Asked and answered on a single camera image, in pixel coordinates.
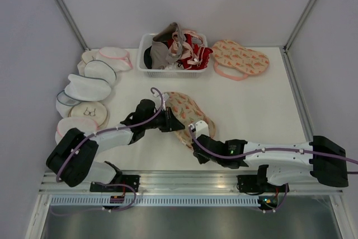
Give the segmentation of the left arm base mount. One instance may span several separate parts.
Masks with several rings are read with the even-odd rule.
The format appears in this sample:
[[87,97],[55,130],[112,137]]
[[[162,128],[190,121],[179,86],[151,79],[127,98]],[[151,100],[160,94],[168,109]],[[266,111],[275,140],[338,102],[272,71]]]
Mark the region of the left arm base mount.
[[92,193],[126,193],[131,192],[130,186],[135,192],[138,191],[140,185],[139,175],[121,175],[113,179],[109,184],[101,185],[92,182],[89,191]]

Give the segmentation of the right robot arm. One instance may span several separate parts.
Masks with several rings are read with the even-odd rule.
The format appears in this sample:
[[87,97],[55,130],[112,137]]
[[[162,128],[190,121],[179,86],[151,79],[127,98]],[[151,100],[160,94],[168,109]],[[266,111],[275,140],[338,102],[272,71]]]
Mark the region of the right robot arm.
[[311,142],[273,145],[232,139],[225,142],[207,135],[192,136],[194,156],[238,169],[257,170],[255,184],[261,191],[294,182],[318,182],[333,188],[348,187],[346,151],[324,136]]

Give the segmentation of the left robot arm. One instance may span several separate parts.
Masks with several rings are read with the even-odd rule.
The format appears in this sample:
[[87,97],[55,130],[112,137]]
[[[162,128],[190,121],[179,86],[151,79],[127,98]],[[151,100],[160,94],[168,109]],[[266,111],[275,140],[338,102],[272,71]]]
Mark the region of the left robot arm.
[[85,134],[77,128],[68,130],[46,160],[56,180],[75,187],[83,182],[100,182],[110,192],[122,186],[119,168],[109,161],[96,162],[106,150],[131,145],[144,137],[145,131],[159,129],[163,133],[185,129],[170,107],[156,109],[153,101],[143,99],[136,110],[114,128]]

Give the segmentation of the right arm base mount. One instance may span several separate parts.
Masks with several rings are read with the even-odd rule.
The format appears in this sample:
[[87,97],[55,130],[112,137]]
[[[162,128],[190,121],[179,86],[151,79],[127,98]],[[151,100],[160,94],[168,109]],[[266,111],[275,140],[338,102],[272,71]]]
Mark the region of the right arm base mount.
[[261,195],[264,193],[284,193],[289,192],[289,187],[283,185],[273,185],[268,182],[259,182],[257,175],[238,175],[237,189],[240,193],[249,195]]

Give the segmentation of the floral mesh laundry bag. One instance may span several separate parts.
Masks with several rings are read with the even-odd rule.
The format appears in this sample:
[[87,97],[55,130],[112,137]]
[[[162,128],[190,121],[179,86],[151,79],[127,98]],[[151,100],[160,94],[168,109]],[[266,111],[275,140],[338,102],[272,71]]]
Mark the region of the floral mesh laundry bag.
[[188,126],[200,120],[207,123],[210,137],[215,137],[215,123],[205,115],[194,99],[180,92],[165,92],[164,94],[167,96],[165,101],[166,106],[171,108],[176,119],[185,126],[185,129],[175,131],[176,137],[183,145],[189,149],[193,149]]

